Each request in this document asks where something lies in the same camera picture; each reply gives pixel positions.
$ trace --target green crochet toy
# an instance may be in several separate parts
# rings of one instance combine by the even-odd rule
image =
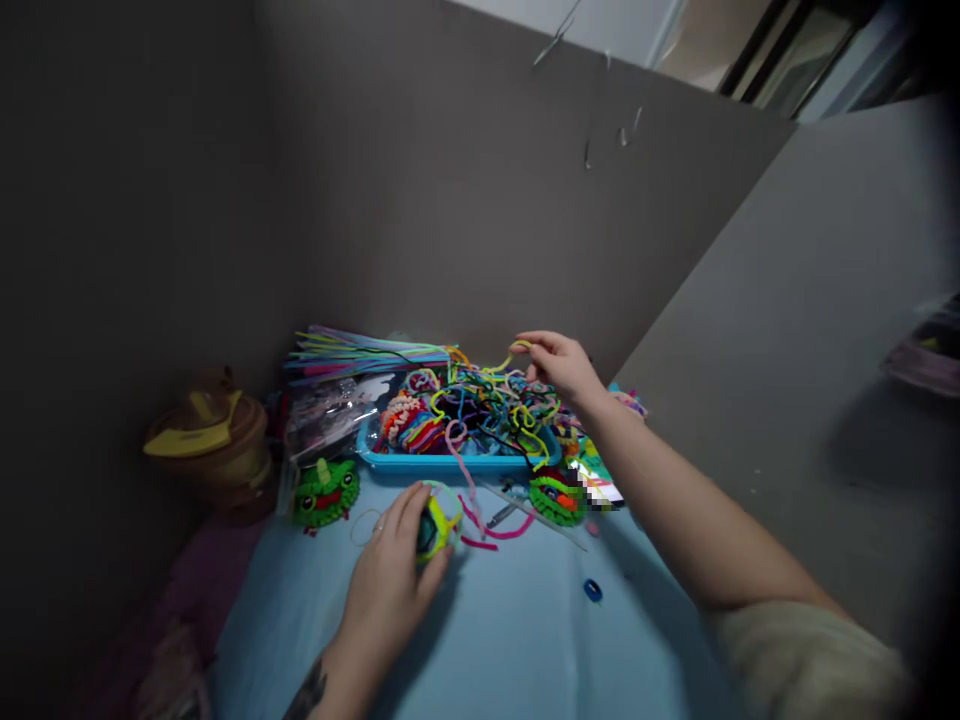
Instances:
[[[586,493],[557,468],[544,468],[530,481],[530,502],[557,525],[577,525],[586,514]]]
[[[303,472],[293,496],[293,521],[308,528],[329,525],[349,510],[360,494],[360,476],[353,460],[320,459]]]

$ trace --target gray wall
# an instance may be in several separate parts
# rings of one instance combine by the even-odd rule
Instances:
[[[561,45],[533,72],[544,36],[451,3],[284,0],[265,16],[313,316],[483,361],[553,327],[612,376],[793,131],[616,62],[601,102],[601,56]]]
[[[878,366],[956,290],[935,109],[802,126],[618,375],[658,432],[911,656],[944,563],[956,417]]]
[[[252,9],[16,5],[0,21],[16,400],[0,697],[36,716],[159,588],[198,522],[141,459],[146,425],[197,367],[231,362],[248,387],[270,384],[307,317]]]

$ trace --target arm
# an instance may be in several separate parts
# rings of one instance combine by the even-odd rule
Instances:
[[[795,600],[846,617],[770,533],[610,396],[579,343],[550,332],[517,338],[533,343],[528,379],[553,384],[577,413],[634,517],[700,608]]]
[[[427,614],[453,547],[418,577],[417,530],[430,486],[403,491],[379,519],[357,560],[340,629],[320,653],[284,720],[360,720]]]

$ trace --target hand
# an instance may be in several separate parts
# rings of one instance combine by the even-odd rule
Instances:
[[[429,485],[414,483],[378,520],[353,570],[334,640],[349,648],[364,672],[381,678],[426,616],[453,553],[447,546],[417,577],[417,531],[430,491]]]
[[[539,380],[553,385],[575,410],[593,398],[608,395],[590,358],[576,340],[546,330],[520,333],[517,340],[531,343],[529,350],[525,345],[510,348],[514,353],[529,352],[532,362],[527,368],[527,382]]]

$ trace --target blue tablecloth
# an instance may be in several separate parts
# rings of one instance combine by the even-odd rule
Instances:
[[[366,469],[361,478],[349,521],[316,538],[280,519],[264,532],[209,675],[218,718],[281,718],[336,631],[361,552],[354,523],[367,508],[385,510],[401,489]],[[483,488],[478,499],[486,518],[504,505]],[[599,538],[573,531],[587,552],[538,522],[497,541],[498,552],[461,545],[371,717],[744,717],[709,633],[629,512],[592,517]],[[369,536],[374,519],[359,520],[355,540]],[[514,512],[498,529],[523,519]],[[601,603],[584,593],[587,578],[603,590]]]

